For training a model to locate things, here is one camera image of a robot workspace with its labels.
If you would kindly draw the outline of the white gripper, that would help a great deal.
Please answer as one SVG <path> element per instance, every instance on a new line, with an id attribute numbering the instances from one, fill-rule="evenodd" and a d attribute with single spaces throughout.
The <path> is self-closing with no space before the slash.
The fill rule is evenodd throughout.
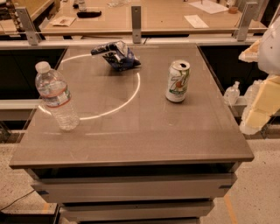
<path id="1" fill-rule="evenodd" d="M 280 109 L 280 17 L 249 48 L 243 51 L 239 60 L 257 62 L 260 70 L 269 75 L 260 84 L 254 85 L 254 100 L 243 110 L 240 131 L 254 135 Z"/>

